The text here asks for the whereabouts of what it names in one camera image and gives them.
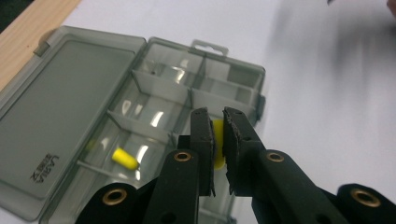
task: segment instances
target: plastic storage box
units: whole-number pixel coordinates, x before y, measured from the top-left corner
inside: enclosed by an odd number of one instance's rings
[[[140,188],[190,133],[190,112],[224,106],[254,125],[264,69],[159,38],[61,27],[0,94],[0,204],[27,221],[72,223],[91,196],[113,182]],[[140,163],[111,160],[122,147]],[[226,223],[233,198],[225,172],[218,197],[202,198],[200,222]]]

